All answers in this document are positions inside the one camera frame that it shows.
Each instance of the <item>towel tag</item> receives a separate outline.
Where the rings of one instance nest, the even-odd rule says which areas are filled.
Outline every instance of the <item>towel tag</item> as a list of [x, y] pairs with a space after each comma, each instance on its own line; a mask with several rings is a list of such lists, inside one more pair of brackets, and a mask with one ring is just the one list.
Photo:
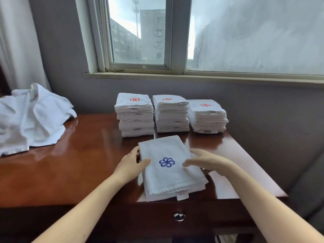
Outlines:
[[188, 190], [181, 190], [177, 192], [177, 201], [186, 200], [189, 198]]

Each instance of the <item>window pane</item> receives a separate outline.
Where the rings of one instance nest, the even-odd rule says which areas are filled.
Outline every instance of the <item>window pane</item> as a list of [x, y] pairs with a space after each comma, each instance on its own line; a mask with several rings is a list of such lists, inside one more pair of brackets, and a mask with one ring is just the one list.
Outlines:
[[108, 0], [113, 61], [164, 64], [166, 0]]
[[324, 74], [324, 0], [192, 0], [187, 70]]

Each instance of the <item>towel pile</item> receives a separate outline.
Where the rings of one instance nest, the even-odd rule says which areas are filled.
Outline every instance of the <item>towel pile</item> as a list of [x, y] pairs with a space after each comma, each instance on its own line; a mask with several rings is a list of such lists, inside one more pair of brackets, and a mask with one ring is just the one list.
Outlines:
[[204, 190], [208, 183], [197, 166], [183, 167], [182, 163], [192, 158], [177, 135], [140, 142], [141, 160], [151, 159], [143, 171], [146, 201], [177, 197], [189, 198], [189, 193]]
[[119, 93], [115, 112], [123, 137], [154, 135], [153, 105], [147, 94]]
[[189, 131], [188, 101], [181, 96], [153, 96], [158, 133]]
[[226, 111], [213, 100], [188, 100], [188, 118], [193, 131], [217, 134], [226, 130]]
[[76, 118], [67, 98], [37, 83], [11, 94], [0, 98], [0, 157], [57, 143], [65, 131], [64, 122]]

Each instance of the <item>blue embroidered logo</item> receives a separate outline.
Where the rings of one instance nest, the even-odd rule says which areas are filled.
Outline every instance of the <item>blue embroidered logo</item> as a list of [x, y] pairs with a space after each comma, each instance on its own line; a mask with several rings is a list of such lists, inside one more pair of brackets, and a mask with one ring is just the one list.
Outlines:
[[172, 158], [163, 158], [163, 160], [160, 160], [159, 162], [162, 167], [168, 167], [170, 168], [172, 165], [174, 165], [176, 162]]

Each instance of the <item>gray wall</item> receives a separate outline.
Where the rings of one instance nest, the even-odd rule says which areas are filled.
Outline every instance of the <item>gray wall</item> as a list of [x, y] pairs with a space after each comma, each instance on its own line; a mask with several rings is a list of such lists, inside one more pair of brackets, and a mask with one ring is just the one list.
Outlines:
[[324, 89], [183, 81], [90, 79], [75, 0], [30, 0], [44, 69], [77, 113], [113, 112], [119, 92], [211, 98], [229, 133], [283, 188], [324, 147]]

